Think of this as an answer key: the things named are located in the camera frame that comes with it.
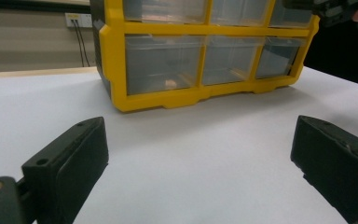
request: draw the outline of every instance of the white table surface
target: white table surface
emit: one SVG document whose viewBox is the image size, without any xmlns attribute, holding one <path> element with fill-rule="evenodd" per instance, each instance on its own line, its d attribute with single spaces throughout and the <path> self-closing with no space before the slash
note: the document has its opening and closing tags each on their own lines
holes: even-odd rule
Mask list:
<svg viewBox="0 0 358 224">
<path fill-rule="evenodd" d="M 273 92 L 124 114 L 95 73 L 0 78 L 0 175 L 104 116 L 110 162 L 75 223 L 345 223 L 290 161 L 298 115 L 358 135 L 358 84 L 304 68 Z"/>
</svg>

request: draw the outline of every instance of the yellow frame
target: yellow frame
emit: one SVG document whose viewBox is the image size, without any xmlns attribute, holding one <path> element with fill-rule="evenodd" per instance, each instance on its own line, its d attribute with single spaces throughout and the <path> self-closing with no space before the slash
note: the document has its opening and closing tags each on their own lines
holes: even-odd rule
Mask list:
<svg viewBox="0 0 358 224">
<path fill-rule="evenodd" d="M 206 21 L 204 24 L 157 24 L 125 21 L 123 0 L 104 0 L 106 25 L 100 31 L 103 74 L 111 84 L 111 99 L 121 111 L 132 111 L 156 106 L 175 108 L 194 105 L 199 100 L 213 96 L 241 91 L 261 93 L 273 91 L 278 87 L 294 84 L 301 73 L 303 62 L 314 35 L 319 29 L 319 18 L 312 16 L 308 29 L 268 28 L 275 0 L 270 0 L 267 17 L 262 27 L 216 26 L 209 24 L 213 0 L 208 0 Z M 158 91 L 136 95 L 127 95 L 125 35 L 235 35 L 235 36 L 278 36 L 302 37 L 307 44 L 297 53 L 289 76 L 255 79 L 254 66 L 250 77 L 243 82 L 203 86 L 201 76 L 205 58 L 205 47 L 201 48 L 200 69 L 195 87 L 188 89 Z M 255 64 L 258 64 L 262 47 L 258 48 Z"/>
</svg>

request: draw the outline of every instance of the cable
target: cable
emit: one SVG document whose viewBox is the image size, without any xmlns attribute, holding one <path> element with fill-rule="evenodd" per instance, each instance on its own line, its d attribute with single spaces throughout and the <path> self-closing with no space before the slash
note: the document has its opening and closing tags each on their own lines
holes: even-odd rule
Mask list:
<svg viewBox="0 0 358 224">
<path fill-rule="evenodd" d="M 75 22 L 76 22 L 77 29 L 78 29 L 79 34 L 80 34 L 81 43 L 83 44 L 84 56 L 86 57 L 87 65 L 90 67 L 89 59 L 87 58 L 86 47 L 84 46 L 83 35 L 81 34 L 79 23 L 77 21 L 75 21 Z"/>
<path fill-rule="evenodd" d="M 75 22 L 74 20 L 71 20 L 72 24 L 74 25 L 75 27 L 75 31 L 76 31 L 76 36 L 77 36 L 77 43 L 79 44 L 79 48 L 80 48 L 80 57 L 81 57 L 81 64 L 83 65 L 84 67 L 84 61 L 83 61 L 83 51 L 81 49 L 81 45 L 80 45 L 80 39 L 79 39 L 79 34 L 77 33 L 77 29 L 76 29 L 76 25 L 75 25 Z"/>
</svg>

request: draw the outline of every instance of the plastic drawer organizer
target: plastic drawer organizer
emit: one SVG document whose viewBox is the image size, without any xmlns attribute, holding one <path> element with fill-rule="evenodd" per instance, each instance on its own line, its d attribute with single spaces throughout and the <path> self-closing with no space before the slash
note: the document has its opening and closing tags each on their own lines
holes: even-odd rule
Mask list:
<svg viewBox="0 0 358 224">
<path fill-rule="evenodd" d="M 121 111 L 295 83 L 318 18 L 282 0 L 91 0 L 99 73 Z"/>
</svg>

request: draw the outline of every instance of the electrical outlet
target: electrical outlet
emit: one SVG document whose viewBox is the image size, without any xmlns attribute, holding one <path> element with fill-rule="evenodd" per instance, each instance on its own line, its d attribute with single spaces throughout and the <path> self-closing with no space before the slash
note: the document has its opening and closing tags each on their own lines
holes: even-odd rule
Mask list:
<svg viewBox="0 0 358 224">
<path fill-rule="evenodd" d="M 78 27 L 92 27 L 92 19 L 90 14 L 65 13 L 65 19 L 67 27 L 74 27 L 74 22 L 77 22 L 76 25 L 78 25 Z"/>
</svg>

